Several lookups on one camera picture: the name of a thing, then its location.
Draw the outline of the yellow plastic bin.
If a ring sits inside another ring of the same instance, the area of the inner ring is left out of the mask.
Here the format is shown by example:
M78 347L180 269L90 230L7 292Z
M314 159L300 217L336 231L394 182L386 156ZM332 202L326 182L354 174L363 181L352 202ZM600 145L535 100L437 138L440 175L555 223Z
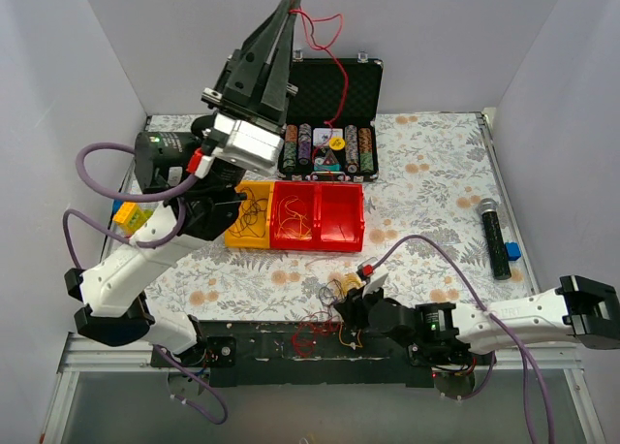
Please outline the yellow plastic bin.
M224 233L230 248L268 249L270 247L273 181L242 181L236 191L246 196L234 224Z

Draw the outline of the red plastic bin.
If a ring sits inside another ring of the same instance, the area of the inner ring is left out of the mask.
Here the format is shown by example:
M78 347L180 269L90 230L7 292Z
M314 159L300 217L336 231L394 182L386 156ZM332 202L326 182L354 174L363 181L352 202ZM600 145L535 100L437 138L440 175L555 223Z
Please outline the red plastic bin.
M316 248L326 252L360 252L365 232L362 186L321 183L316 192Z
M270 224L271 249L316 249L315 199L316 188L310 183L274 183Z

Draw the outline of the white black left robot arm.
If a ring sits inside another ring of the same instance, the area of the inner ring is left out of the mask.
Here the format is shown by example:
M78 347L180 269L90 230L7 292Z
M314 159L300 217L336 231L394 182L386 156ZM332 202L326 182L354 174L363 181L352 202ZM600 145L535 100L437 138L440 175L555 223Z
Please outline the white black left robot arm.
M283 149L296 12L301 0L281 0L275 11L229 56L216 84L204 90L209 114L187 132L142 132L128 152L138 194L97 183L85 168L98 150L77 155L77 173L98 194L123 204L152 203L152 215L98 265L65 275L81 302L80 335L110 347L144 340L198 365L206 340L199 321L146 298L146 288L177 262L221 236L238 218L246 173L270 175Z

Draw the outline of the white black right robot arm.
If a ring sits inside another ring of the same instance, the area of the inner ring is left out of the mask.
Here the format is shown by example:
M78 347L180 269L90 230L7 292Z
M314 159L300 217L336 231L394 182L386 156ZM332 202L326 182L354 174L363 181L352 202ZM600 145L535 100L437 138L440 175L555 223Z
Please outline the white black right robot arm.
M432 302L408 307L381 287L351 289L334 305L345 326L370 330L437 362L460 364L471 355L545 342L580 343L591 350L619 348L619 299L615 289L582 276L534 296L471 303Z

